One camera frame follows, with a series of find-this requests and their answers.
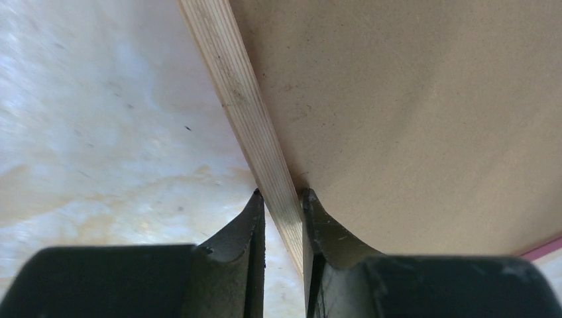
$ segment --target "plywood edge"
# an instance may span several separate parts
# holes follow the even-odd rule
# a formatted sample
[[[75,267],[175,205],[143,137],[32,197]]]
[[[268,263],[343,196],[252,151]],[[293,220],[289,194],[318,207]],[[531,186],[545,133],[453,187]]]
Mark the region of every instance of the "plywood edge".
[[[228,0],[178,0],[273,221],[303,275],[302,208]]]

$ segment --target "plywood sheet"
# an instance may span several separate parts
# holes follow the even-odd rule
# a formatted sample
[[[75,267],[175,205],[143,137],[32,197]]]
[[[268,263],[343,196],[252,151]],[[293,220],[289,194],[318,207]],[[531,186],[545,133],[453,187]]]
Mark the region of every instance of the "plywood sheet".
[[[232,1],[292,178],[388,253],[562,230],[560,1]]]

